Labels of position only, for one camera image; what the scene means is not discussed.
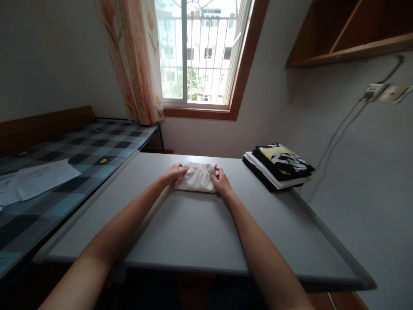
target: folded cloth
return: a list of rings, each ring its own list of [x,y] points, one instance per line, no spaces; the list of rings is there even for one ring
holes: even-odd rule
[[[182,168],[188,168],[188,171],[184,176],[176,180],[176,189],[215,193],[215,187],[211,181],[210,174],[216,174],[216,164],[190,161],[184,163]]]
[[[256,166],[251,164],[248,159],[245,158],[245,156],[242,158],[242,162],[247,166],[248,169],[251,170],[253,174],[261,181],[261,183],[265,186],[266,189],[268,189],[269,192],[276,192],[278,189],[270,182],[269,179],[265,177],[265,175],[257,169]]]
[[[279,181],[277,180],[271,172],[257,159],[253,156],[252,152],[246,152],[244,157],[253,164],[262,174],[275,186],[277,189],[285,189],[298,184],[307,183],[311,181],[310,177],[296,178],[294,180]]]
[[[283,174],[275,165],[268,159],[261,151],[256,148],[253,150],[253,156],[258,159],[278,181],[287,181],[293,180],[298,177],[308,177],[311,175],[311,172],[305,171],[295,175]]]
[[[295,175],[315,170],[308,162],[279,143],[261,146],[258,149],[285,175]]]

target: gray table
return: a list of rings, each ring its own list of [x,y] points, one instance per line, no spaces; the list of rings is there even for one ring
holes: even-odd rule
[[[240,159],[136,152],[41,248],[36,262],[74,261],[95,234],[174,163],[216,163],[302,281],[369,289],[374,281],[294,190],[269,193]],[[217,194],[167,188],[140,227],[128,267],[248,275],[236,226]]]

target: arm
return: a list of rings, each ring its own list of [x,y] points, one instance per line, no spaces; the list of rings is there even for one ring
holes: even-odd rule
[[[40,309],[93,309],[116,258],[161,192],[187,169],[175,164],[111,219],[91,240]]]
[[[211,180],[227,200],[251,274],[270,309],[313,309],[296,275],[234,193],[221,168]]]

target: blue checkered mattress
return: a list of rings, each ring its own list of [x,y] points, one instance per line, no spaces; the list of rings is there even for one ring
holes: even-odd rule
[[[76,210],[157,129],[100,120],[0,158],[0,175],[69,159],[81,175],[0,212],[0,279]]]

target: paper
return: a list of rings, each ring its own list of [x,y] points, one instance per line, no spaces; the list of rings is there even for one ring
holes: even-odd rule
[[[0,211],[7,205],[20,201],[14,186],[16,173],[0,176]]]
[[[63,184],[81,173],[73,168],[68,159],[21,169],[16,173],[14,186],[21,200],[28,200]]]

